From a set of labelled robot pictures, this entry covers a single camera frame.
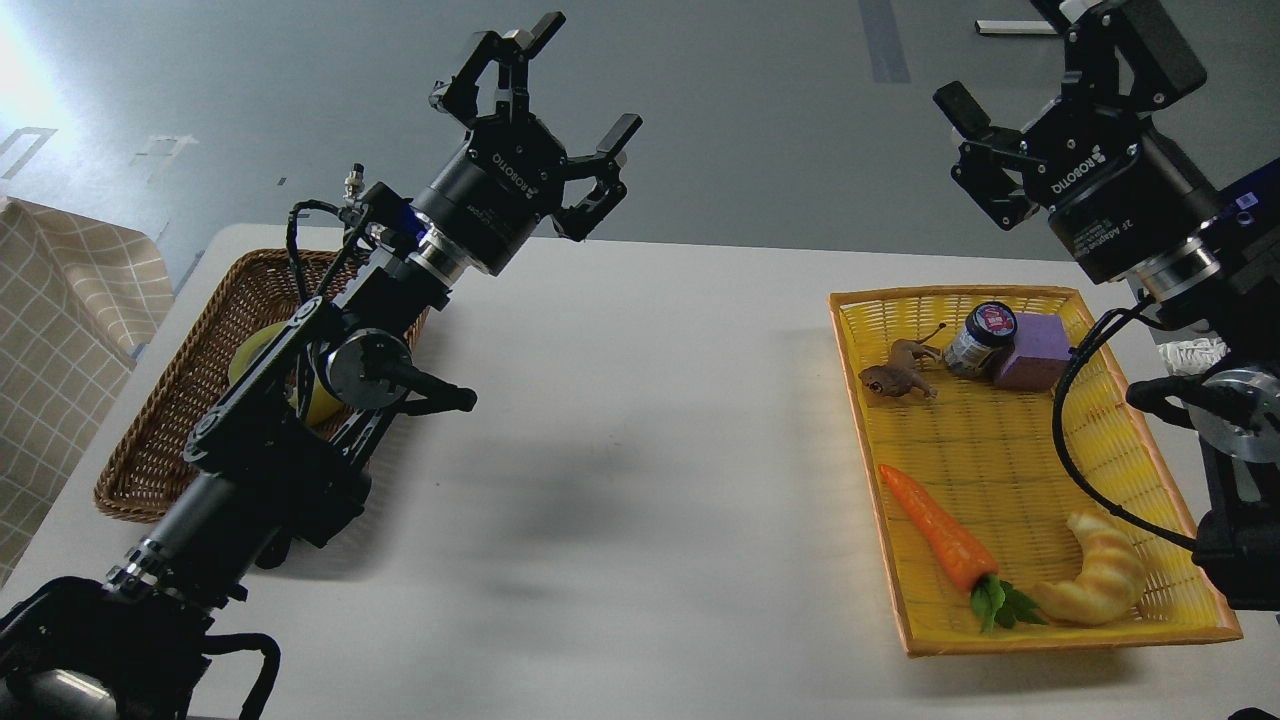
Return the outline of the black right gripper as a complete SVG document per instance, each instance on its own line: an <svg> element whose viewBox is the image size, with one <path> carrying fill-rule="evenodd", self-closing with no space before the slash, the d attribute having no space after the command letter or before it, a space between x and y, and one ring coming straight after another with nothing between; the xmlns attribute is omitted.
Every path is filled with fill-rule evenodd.
<svg viewBox="0 0 1280 720"><path fill-rule="evenodd" d="M960 138L951 177L1002 231L1047 209L1085 275L1115 281L1220 210L1219 191L1175 141L1147 115L1121 113L1170 108L1207 70L1161 1L1032 6L1062 37L1061 101L1021 133L993 124L964 83L937 88L933 102Z"/></svg>

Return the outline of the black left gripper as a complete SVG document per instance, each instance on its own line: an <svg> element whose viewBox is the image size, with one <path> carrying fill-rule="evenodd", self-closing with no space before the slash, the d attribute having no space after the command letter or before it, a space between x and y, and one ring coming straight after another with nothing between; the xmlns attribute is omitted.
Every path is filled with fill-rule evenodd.
<svg viewBox="0 0 1280 720"><path fill-rule="evenodd" d="M467 131L463 146L413 200L412 209L460 246L481 272L500 274L550 215L557 234L584 241L625 199L625 146L643 126L625 113L594 152L567 158L563 143L530 111L529 63L564 26L548 12L531 29L472 35L461 68L438 81L429 106ZM494 109L479 111L479 82L495 67ZM576 204L559 208L571 181L593 179Z"/></svg>

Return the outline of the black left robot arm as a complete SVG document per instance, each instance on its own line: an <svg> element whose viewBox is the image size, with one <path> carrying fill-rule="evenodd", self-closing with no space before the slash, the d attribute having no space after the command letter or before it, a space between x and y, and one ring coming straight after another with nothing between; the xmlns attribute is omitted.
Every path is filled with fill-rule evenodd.
<svg viewBox="0 0 1280 720"><path fill-rule="evenodd" d="M399 415L477 401L413 365L412 325L468 268L499 274L541 220L581 241L625 199L639 115L573 158L531 111L529 65L564 20L474 35L429 99L463 141L417 196L366 186L353 164L340 204L291 210L298 307L193 427L195 480L123 562L101 582L52 579L3 618L5 719L184 719L212 659L242 651L262 665L239 716L261 717L280 646L215 635L214 612L246 598L251 568L279 566L296 539L321 547L364 512L365 468Z"/></svg>

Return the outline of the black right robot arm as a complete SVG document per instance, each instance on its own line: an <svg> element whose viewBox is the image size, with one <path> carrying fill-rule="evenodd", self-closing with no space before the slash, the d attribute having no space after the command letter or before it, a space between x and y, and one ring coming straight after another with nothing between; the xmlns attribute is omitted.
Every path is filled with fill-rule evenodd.
<svg viewBox="0 0 1280 720"><path fill-rule="evenodd" d="M960 136L951 176L997 225L1038 210L1094 283L1134 281L1138 304L1103 314L1059 382L1052 437L1071 480L1115 518L1190 552L1235 610L1279 606L1277 163L1217 190L1153 114L1198 90L1199 59L1158 1L1038 1L1062 40L1059 95L1021 129L998 127L960 82L933 100ZM1194 430L1210 511L1193 537L1105 498L1065 445L1068 391L1126 323L1207 324L1208 369L1133 383L1126 402Z"/></svg>

